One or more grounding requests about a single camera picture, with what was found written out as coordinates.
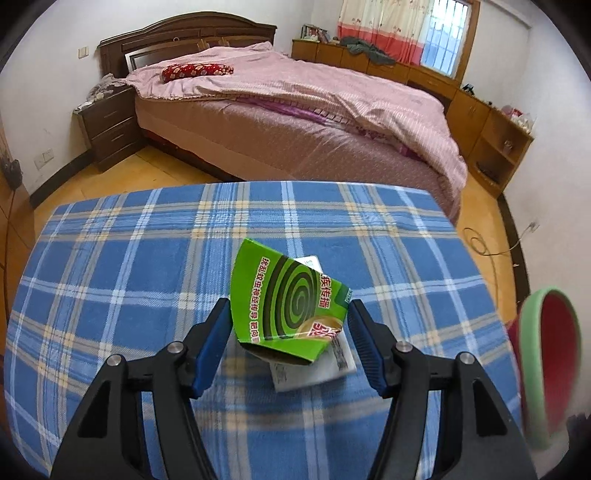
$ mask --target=green cardboard package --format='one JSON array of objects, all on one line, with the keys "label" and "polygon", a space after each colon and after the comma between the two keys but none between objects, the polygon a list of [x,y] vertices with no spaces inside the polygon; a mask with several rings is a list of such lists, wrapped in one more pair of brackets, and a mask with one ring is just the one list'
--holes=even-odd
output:
[{"label": "green cardboard package", "polygon": [[241,345],[269,362],[309,365],[343,329],[351,290],[251,239],[243,241],[230,284]]}]

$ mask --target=table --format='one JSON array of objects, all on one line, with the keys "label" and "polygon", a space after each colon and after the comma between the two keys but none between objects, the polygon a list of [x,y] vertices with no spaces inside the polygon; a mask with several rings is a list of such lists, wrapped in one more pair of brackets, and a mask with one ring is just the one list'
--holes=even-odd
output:
[{"label": "table", "polygon": [[[372,317],[424,353],[473,352],[515,420],[520,399],[505,329],[454,227],[422,190],[326,182],[221,183],[60,206],[31,254],[8,329],[5,391],[14,442],[48,472],[87,386],[114,352],[152,355],[229,294],[246,237],[317,255]],[[389,401],[356,357],[344,379],[284,394],[232,335],[214,384],[194,403],[220,479],[363,479]],[[144,397],[153,474],[164,478]],[[439,428],[431,393],[420,476]]]}]

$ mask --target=window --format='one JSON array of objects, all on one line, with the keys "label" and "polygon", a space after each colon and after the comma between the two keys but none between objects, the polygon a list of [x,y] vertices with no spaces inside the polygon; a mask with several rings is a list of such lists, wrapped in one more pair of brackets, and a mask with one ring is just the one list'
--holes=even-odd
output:
[{"label": "window", "polygon": [[456,77],[469,30],[470,14],[471,6],[467,2],[435,0],[421,65],[445,76]]}]

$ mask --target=green rim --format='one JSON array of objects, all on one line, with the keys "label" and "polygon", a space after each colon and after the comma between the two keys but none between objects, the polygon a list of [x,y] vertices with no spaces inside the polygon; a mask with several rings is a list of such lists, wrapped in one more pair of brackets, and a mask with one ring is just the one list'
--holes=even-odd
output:
[{"label": "green rim", "polygon": [[577,337],[577,371],[579,371],[581,364],[581,333],[576,313],[569,298],[556,287],[538,290],[530,295],[523,304],[519,318],[519,355],[527,405],[525,434],[530,445],[536,449],[546,449],[552,444],[552,435],[548,428],[546,415],[540,330],[542,305],[549,294],[560,296],[571,311]]}]

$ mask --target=watermelon-colored stool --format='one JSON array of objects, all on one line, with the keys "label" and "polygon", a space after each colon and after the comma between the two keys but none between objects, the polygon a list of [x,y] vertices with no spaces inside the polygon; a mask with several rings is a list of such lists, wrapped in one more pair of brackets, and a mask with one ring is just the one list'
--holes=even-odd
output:
[{"label": "watermelon-colored stool", "polygon": [[536,449],[550,447],[565,421],[581,364],[579,321],[557,288],[530,295],[509,327],[521,371],[525,436]]}]

